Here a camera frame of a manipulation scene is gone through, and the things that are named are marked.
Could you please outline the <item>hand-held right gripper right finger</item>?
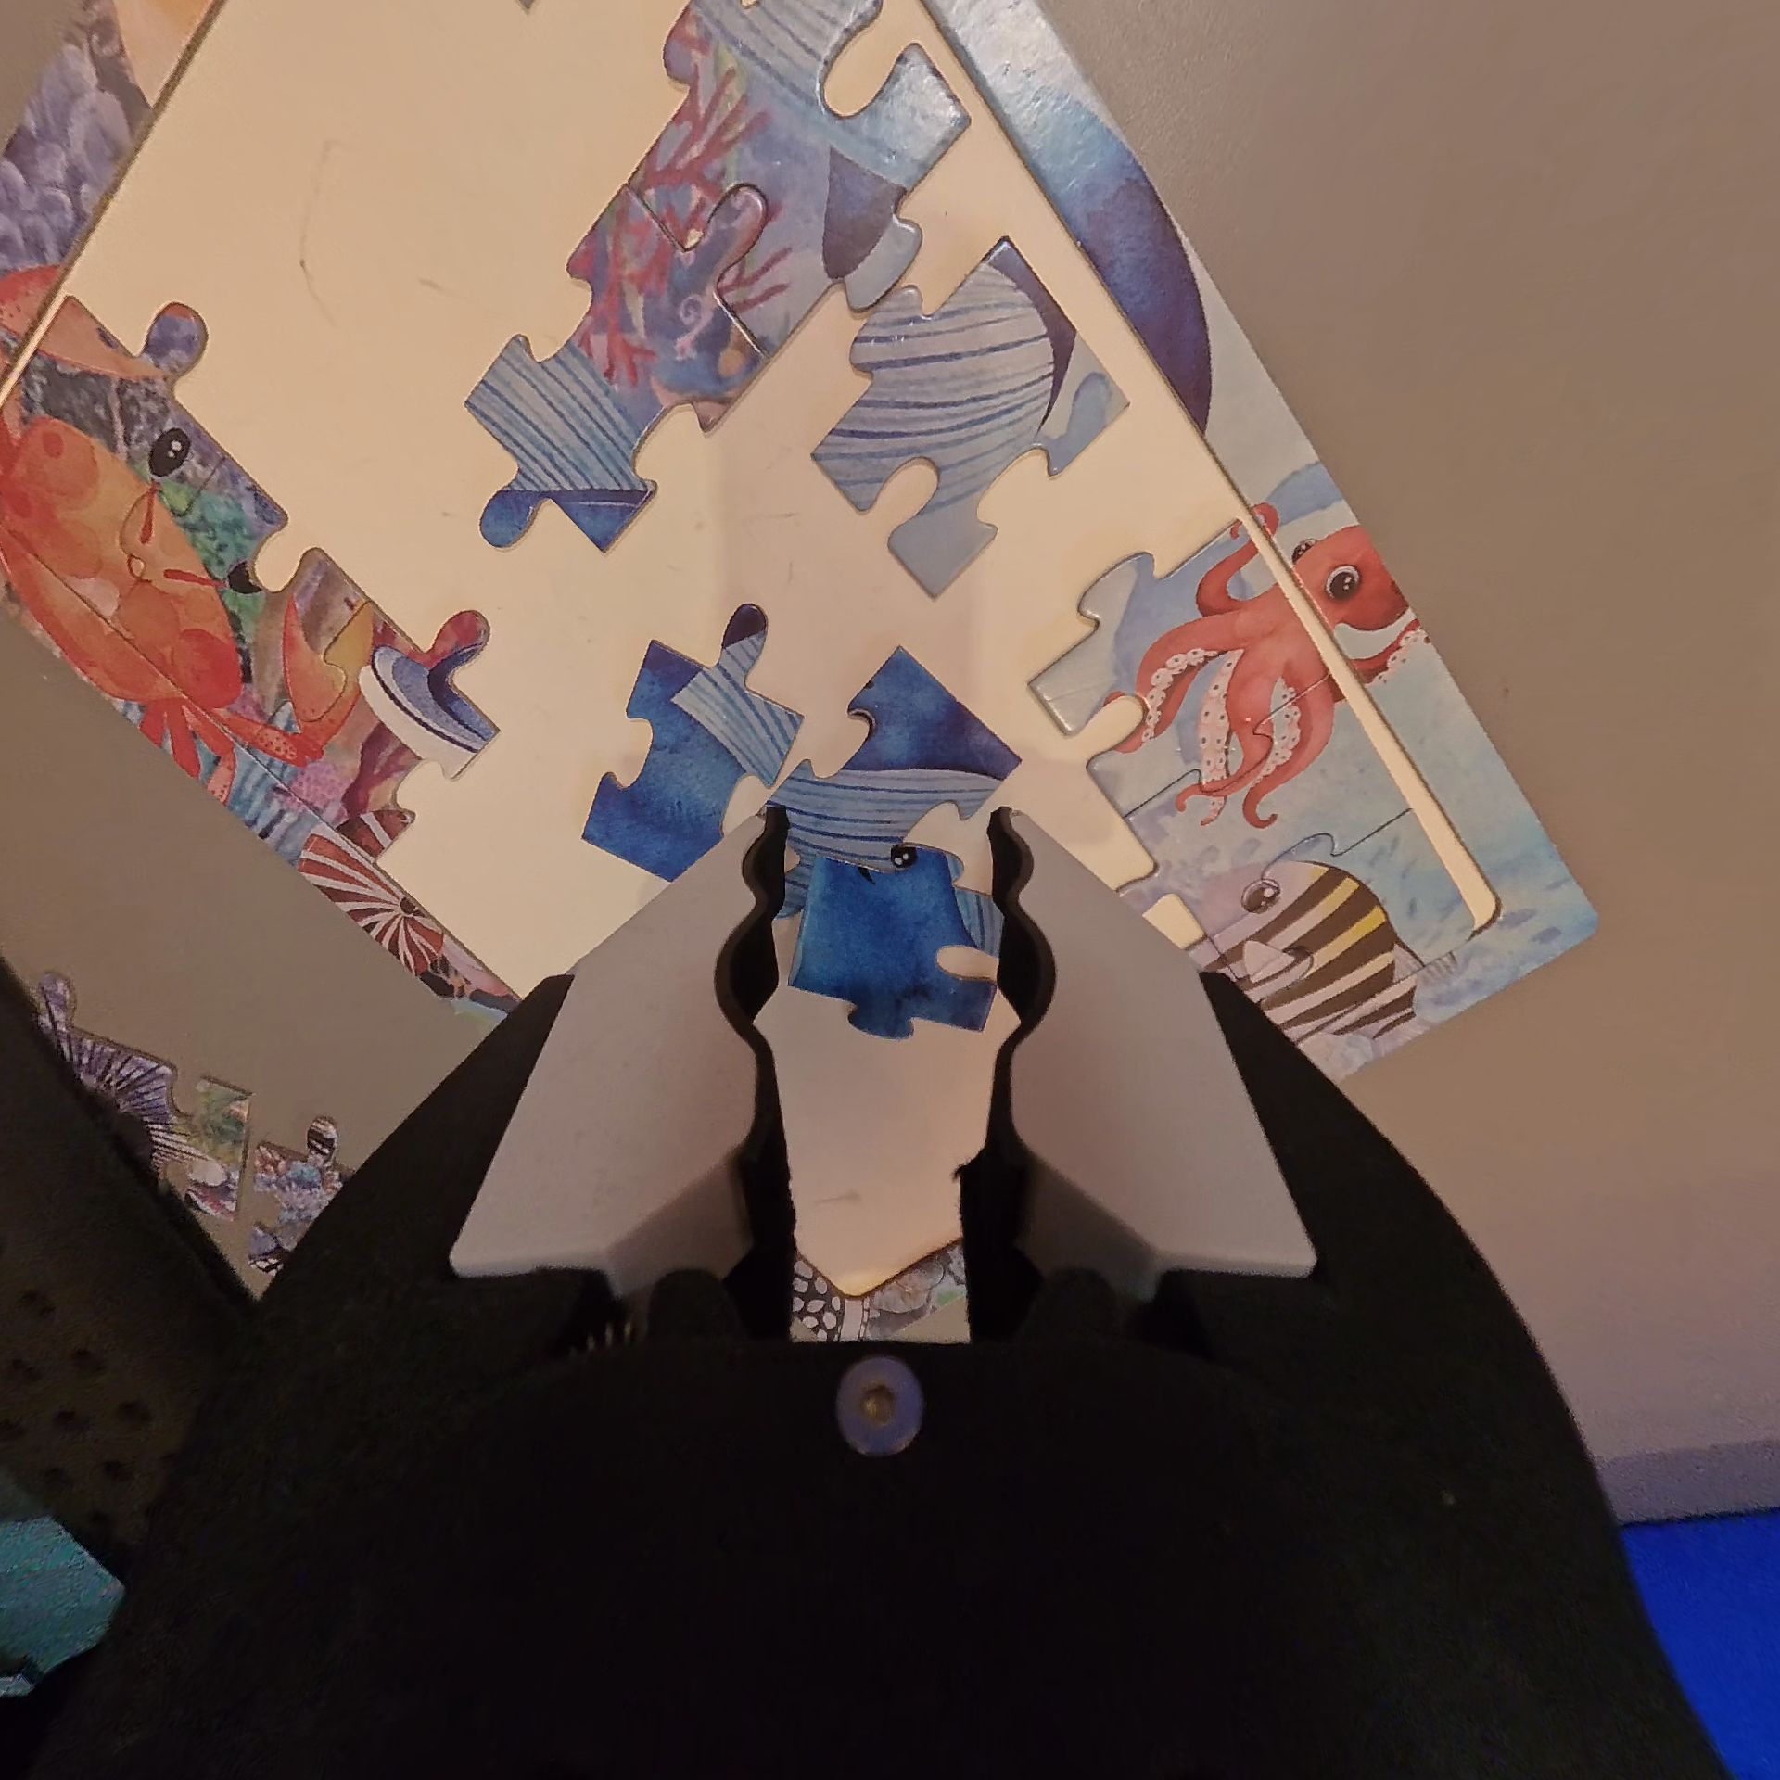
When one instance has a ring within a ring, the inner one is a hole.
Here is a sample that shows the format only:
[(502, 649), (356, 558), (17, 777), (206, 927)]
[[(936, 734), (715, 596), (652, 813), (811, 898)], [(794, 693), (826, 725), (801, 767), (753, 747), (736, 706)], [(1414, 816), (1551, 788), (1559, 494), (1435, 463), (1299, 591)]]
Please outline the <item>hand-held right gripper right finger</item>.
[(970, 1334), (1007, 1338), (1038, 1281), (1122, 1301), (1172, 1271), (1310, 1275), (1310, 1236), (1193, 957), (1032, 816), (990, 818), (996, 983), (1018, 1025), (970, 1160)]

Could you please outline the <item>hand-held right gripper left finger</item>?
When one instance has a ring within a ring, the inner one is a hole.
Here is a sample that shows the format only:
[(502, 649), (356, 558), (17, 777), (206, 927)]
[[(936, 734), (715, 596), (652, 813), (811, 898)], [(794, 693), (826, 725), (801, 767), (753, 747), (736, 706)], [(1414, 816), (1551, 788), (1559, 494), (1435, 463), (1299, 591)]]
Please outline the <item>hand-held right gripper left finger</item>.
[(617, 1298), (701, 1268), (789, 1334), (794, 1205), (771, 1044), (786, 813), (766, 809), (572, 972), (452, 1253), (465, 1275), (591, 1268)]

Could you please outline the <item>ocean print puzzle board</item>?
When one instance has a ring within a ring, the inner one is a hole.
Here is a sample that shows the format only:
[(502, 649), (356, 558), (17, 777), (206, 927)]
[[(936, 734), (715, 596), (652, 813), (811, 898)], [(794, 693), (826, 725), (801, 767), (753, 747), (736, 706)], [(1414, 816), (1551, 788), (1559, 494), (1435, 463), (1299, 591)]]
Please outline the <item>ocean print puzzle board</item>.
[(1040, 4), (81, 4), (5, 149), (5, 947), (259, 1293), (790, 813), (792, 1330), (964, 1325), (988, 818), (1346, 1077), (1598, 918)]

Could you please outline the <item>pile of loose puzzle pieces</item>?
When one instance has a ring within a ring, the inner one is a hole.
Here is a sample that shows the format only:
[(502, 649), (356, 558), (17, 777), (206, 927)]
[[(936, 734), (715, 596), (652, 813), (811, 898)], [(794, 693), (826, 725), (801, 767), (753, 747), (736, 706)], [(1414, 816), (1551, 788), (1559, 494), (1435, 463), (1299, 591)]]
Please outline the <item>pile of loose puzzle pieces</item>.
[(75, 988), (54, 970), (34, 997), (39, 1025), (81, 1087), (259, 1293), (349, 1178), (334, 1121), (313, 1118), (297, 1148), (260, 1142), (248, 1089), (199, 1077), (180, 1095), (172, 1063), (76, 1025)]

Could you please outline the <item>black perforated pad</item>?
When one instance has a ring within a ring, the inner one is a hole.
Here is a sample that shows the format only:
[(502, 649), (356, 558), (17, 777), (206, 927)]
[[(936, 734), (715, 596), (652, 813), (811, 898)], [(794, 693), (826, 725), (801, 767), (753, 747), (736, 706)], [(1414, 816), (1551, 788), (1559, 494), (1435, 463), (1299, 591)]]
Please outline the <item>black perforated pad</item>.
[(252, 1303), (156, 1172), (170, 1115), (2, 968), (5, 1469), (120, 1577)]

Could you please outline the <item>group of assembled puzzle pieces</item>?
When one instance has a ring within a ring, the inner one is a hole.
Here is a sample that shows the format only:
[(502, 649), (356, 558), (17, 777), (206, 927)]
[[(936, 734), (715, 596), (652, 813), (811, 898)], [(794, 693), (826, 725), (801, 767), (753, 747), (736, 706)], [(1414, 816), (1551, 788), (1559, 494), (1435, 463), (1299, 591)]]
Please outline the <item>group of assembled puzzle pieces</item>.
[(564, 968), (906, 650), (1163, 925), (1498, 910), (1351, 519), (1022, 4), (82, 4), (5, 157), (5, 614), (434, 994)]

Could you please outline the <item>blue plastic storage bin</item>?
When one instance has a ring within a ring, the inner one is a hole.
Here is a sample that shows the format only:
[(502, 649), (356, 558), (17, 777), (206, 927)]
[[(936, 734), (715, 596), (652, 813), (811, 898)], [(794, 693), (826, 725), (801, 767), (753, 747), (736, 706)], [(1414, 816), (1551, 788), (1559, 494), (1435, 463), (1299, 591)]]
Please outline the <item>blue plastic storage bin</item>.
[(1623, 1528), (1685, 1693), (1742, 1777), (1778, 1775), (1778, 1512)]

